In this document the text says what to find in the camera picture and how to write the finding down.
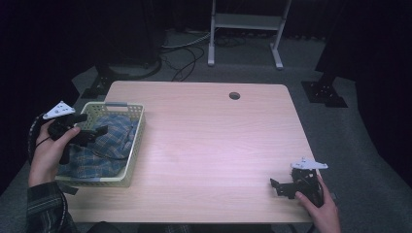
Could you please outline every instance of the blue plaid fabric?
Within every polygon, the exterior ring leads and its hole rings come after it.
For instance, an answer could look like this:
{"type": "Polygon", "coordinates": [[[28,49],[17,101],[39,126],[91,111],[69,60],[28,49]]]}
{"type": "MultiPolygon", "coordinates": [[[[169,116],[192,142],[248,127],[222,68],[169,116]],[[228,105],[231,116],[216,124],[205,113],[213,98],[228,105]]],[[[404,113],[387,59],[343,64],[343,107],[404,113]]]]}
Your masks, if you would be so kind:
{"type": "Polygon", "coordinates": [[[85,148],[71,145],[70,163],[60,165],[58,175],[71,178],[114,177],[127,163],[137,123],[128,116],[100,117],[93,128],[108,125],[108,133],[85,148]]]}

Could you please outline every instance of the basket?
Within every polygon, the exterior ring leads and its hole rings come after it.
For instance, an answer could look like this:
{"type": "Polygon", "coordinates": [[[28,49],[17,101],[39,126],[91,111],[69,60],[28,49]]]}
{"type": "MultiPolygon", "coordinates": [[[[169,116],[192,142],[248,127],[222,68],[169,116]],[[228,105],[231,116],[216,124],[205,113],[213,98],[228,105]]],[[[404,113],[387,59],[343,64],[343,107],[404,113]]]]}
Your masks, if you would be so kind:
{"type": "Polygon", "coordinates": [[[138,120],[136,134],[134,135],[133,146],[128,156],[126,166],[124,166],[115,177],[110,178],[71,178],[56,176],[55,179],[71,186],[118,186],[129,187],[136,165],[137,153],[142,141],[145,127],[144,107],[139,104],[122,102],[88,102],[82,110],[82,114],[87,114],[87,121],[78,123],[84,130],[92,129],[95,122],[104,115],[123,115],[131,120],[138,120]]]}

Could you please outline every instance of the gray carpet floor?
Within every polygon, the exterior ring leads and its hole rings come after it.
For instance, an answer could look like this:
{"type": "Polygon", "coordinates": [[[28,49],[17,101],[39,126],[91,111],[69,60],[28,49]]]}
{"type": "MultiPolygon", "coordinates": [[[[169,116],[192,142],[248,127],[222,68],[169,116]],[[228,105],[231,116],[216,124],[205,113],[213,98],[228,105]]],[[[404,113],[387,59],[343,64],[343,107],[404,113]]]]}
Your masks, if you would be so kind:
{"type": "MultiPolygon", "coordinates": [[[[198,39],[197,35],[168,33],[168,46],[183,45],[198,39]]],[[[327,163],[322,172],[331,192],[337,195],[343,232],[412,232],[412,189],[379,156],[363,125],[357,107],[355,83],[337,78],[336,91],[348,108],[327,108],[311,104],[301,86],[302,81],[317,81],[315,71],[325,46],[324,41],[283,38],[279,47],[285,69],[276,69],[269,49],[270,38],[241,38],[231,40],[237,46],[216,47],[216,65],[207,65],[207,44],[199,44],[204,55],[197,60],[185,82],[207,83],[279,83],[290,91],[303,129],[315,158],[327,163]]],[[[196,55],[199,49],[191,49],[196,55]]],[[[163,66],[144,81],[170,82],[182,68],[193,60],[186,50],[161,55],[163,66]]],[[[144,74],[152,67],[116,67],[120,72],[144,74]]],[[[91,87],[95,68],[74,77],[80,93],[91,87]]],[[[88,101],[104,100],[79,98],[74,106],[78,111],[88,101]]],[[[22,232],[25,222],[26,188],[29,167],[25,164],[8,189],[0,197],[0,232],[22,232]]],[[[77,223],[86,232],[92,223],[77,223]]],[[[137,223],[116,223],[123,232],[137,232],[137,223]]],[[[297,224],[305,232],[308,224],[297,224]]],[[[286,225],[274,226],[276,232],[290,232],[286,225]]]]}

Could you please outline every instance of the light wood tabletop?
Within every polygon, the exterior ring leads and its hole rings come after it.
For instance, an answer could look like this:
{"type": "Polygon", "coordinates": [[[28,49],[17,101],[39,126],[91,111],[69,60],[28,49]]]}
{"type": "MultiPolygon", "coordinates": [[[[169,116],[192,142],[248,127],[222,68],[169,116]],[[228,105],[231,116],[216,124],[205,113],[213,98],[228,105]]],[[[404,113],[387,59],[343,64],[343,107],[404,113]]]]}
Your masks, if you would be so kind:
{"type": "Polygon", "coordinates": [[[114,82],[106,101],[145,106],[141,148],[130,187],[66,195],[75,221],[311,221],[269,180],[291,183],[291,163],[313,158],[285,86],[114,82]]]}

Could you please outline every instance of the sleeve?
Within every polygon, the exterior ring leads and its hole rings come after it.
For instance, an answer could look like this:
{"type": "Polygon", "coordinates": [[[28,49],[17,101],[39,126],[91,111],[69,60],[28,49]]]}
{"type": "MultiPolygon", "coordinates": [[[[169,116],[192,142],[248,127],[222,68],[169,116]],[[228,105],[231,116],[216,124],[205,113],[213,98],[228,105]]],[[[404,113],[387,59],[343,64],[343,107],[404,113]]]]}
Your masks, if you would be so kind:
{"type": "Polygon", "coordinates": [[[66,198],[56,182],[29,187],[26,232],[78,233],[67,208],[66,198]]]}

